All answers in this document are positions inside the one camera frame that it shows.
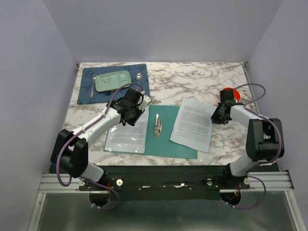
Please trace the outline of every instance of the utensil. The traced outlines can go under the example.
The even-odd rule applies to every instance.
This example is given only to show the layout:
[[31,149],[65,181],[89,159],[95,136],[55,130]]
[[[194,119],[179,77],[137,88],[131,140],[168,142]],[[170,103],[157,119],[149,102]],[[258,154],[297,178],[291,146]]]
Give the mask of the utensil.
[[91,98],[93,97],[93,93],[94,93],[95,80],[96,80],[96,75],[93,75],[93,85],[92,85],[92,90],[91,90]]

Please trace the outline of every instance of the table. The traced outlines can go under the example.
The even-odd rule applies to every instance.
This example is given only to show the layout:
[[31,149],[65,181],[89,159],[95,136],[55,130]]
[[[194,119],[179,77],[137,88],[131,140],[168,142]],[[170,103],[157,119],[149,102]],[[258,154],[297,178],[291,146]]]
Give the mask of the table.
[[[77,104],[82,70],[87,67],[132,65],[140,63],[81,63],[64,127],[78,128],[94,118],[105,103]],[[154,104],[180,105],[182,98],[191,98],[217,106],[219,91],[247,83],[242,64],[239,63],[146,63],[150,94]],[[252,99],[248,87],[240,89],[241,101]],[[89,161],[97,165],[226,165],[245,152],[247,130],[236,121],[227,125],[213,125],[208,153],[198,152],[198,159],[181,159],[137,154],[104,152],[106,133],[89,148]]]

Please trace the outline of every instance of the cable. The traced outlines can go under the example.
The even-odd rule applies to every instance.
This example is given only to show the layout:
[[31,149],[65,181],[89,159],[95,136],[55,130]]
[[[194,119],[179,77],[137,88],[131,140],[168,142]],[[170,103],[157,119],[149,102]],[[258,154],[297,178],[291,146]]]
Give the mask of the cable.
[[[125,85],[123,85],[122,87],[118,88],[118,89],[114,92],[113,96],[111,97],[111,99],[110,99],[110,101],[109,101],[109,103],[108,103],[108,105],[107,105],[107,108],[106,108],[106,110],[105,110],[105,113],[104,113],[102,116],[100,116],[97,120],[95,120],[93,123],[91,123],[91,124],[89,124],[88,126],[86,126],[83,130],[81,130],[81,131],[79,131],[78,133],[76,133],[72,138],[70,138],[70,139],[63,145],[63,147],[61,148],[61,150],[60,150],[60,152],[59,152],[59,154],[58,154],[57,161],[56,161],[56,175],[57,175],[57,179],[58,179],[59,183],[60,183],[62,186],[67,187],[67,186],[69,186],[69,185],[71,184],[71,182],[72,182],[72,177],[71,177],[71,176],[69,177],[68,183],[64,183],[64,182],[62,181],[62,179],[61,179],[61,175],[60,175],[60,161],[61,161],[61,157],[62,157],[62,155],[63,155],[64,150],[68,147],[68,145],[69,145],[77,136],[79,136],[81,133],[85,132],[86,130],[88,130],[89,128],[93,127],[95,124],[97,124],[99,121],[101,121],[101,120],[105,117],[105,115],[107,114],[107,112],[109,111],[109,108],[110,108],[110,106],[111,106],[112,101],[113,101],[114,98],[115,98],[115,95],[116,95],[120,90],[122,90],[123,88],[125,88],[125,87],[127,87],[127,86],[131,86],[131,85],[137,85],[137,86],[141,87],[141,89],[143,90],[143,87],[142,87],[141,85],[139,85],[138,83],[128,83],[128,84],[125,84]],[[110,190],[110,191],[112,191],[112,192],[115,192],[113,189],[111,189],[111,188],[109,188],[109,187],[107,187],[107,186],[103,186],[103,188],[107,188],[108,190]]]
[[107,187],[107,186],[104,186],[104,185],[101,185],[101,184],[96,183],[96,182],[91,181],[91,180],[89,180],[89,182],[91,182],[92,184],[95,184],[95,185],[97,185],[99,187],[102,187],[104,189],[107,189],[107,190],[113,192],[116,195],[116,197],[117,197],[117,204],[115,206],[113,206],[113,207],[108,207],[108,208],[100,207],[100,206],[97,206],[96,204],[92,203],[92,201],[90,201],[91,207],[95,207],[95,208],[98,208],[100,210],[112,210],[112,209],[115,209],[118,205],[120,205],[120,203],[121,203],[120,196],[119,196],[119,194],[114,189],[112,189],[110,187]]
[[242,206],[237,206],[237,205],[230,205],[228,202],[226,202],[226,205],[230,206],[231,208],[249,210],[249,209],[257,208],[258,206],[260,206],[260,205],[262,204],[262,202],[264,201],[265,196],[266,196],[266,187],[265,187],[264,182],[263,182],[260,178],[258,178],[258,177],[253,177],[253,176],[248,176],[248,177],[257,179],[257,180],[260,181],[261,184],[263,185],[264,193],[263,193],[262,199],[261,199],[258,203],[256,203],[255,205],[252,205],[252,206],[250,206],[250,207],[242,207]]
[[[249,109],[249,108],[246,107],[248,104],[253,103],[253,102],[255,102],[255,101],[257,101],[257,100],[263,98],[263,96],[265,96],[265,94],[266,94],[266,89],[265,89],[265,87],[263,87],[262,85],[257,84],[257,83],[246,83],[246,84],[243,84],[243,85],[240,85],[240,86],[236,87],[235,90],[236,90],[236,89],[239,89],[239,88],[241,88],[241,87],[244,87],[244,86],[249,86],[249,85],[259,86],[259,87],[261,87],[261,88],[263,89],[264,92],[263,92],[263,94],[262,94],[261,96],[257,97],[256,99],[251,100],[251,101],[248,101],[247,103],[245,103],[245,104],[244,104],[244,109],[247,110],[247,111],[249,111],[250,113],[252,113],[252,114],[258,116],[259,118],[264,119],[264,120],[266,120],[267,122],[269,122],[269,123],[274,127],[274,129],[275,129],[275,131],[276,131],[276,133],[277,133],[277,135],[278,135],[278,150],[277,150],[276,155],[274,156],[274,158],[272,158],[272,159],[269,160],[269,161],[261,162],[261,164],[270,164],[270,163],[274,162],[275,160],[277,160],[278,157],[280,156],[281,149],[282,149],[282,138],[281,138],[281,134],[280,134],[280,131],[279,131],[279,129],[277,128],[277,126],[274,124],[274,122],[272,122],[268,117],[265,117],[265,116],[263,116],[263,115],[259,115],[258,113],[254,112],[253,110],[251,110],[251,109]],[[261,182],[261,184],[263,185],[263,188],[264,188],[264,194],[263,194],[262,199],[261,199],[257,204],[255,204],[255,205],[253,205],[253,206],[250,206],[250,207],[241,207],[241,206],[236,206],[236,205],[230,205],[230,204],[228,204],[228,203],[226,203],[226,205],[228,205],[228,206],[230,206],[230,207],[232,207],[232,208],[248,210],[248,209],[256,208],[256,207],[258,207],[259,205],[261,205],[261,204],[263,203],[263,201],[264,201],[264,199],[265,199],[265,196],[266,196],[266,187],[265,187],[264,182],[263,182],[261,179],[259,179],[258,177],[253,177],[253,176],[249,176],[249,175],[248,175],[249,172],[255,170],[258,166],[259,166],[259,164],[256,164],[255,166],[252,166],[250,169],[248,169],[248,170],[246,171],[246,175],[247,175],[247,177],[257,179],[258,181]]]

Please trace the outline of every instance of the wall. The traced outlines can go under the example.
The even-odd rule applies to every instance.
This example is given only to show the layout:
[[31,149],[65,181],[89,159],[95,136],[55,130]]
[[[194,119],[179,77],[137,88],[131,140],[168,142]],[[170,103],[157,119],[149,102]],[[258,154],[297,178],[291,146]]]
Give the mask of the wall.
[[0,1],[0,225],[27,230],[76,64],[41,0]]
[[268,93],[259,101],[261,112],[282,120],[285,156],[295,197],[308,227],[308,1],[284,0],[255,49],[248,73]]
[[246,62],[282,0],[44,2],[77,62]]

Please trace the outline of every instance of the gray floor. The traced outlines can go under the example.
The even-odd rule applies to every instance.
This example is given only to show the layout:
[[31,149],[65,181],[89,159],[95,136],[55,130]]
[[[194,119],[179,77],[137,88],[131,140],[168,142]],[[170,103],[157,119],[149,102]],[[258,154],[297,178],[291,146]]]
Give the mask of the gray floor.
[[[261,192],[247,192],[252,205]],[[112,211],[91,208],[87,194],[47,195],[40,231],[295,231],[284,192],[269,192],[263,205],[237,210],[221,201],[123,202]]]

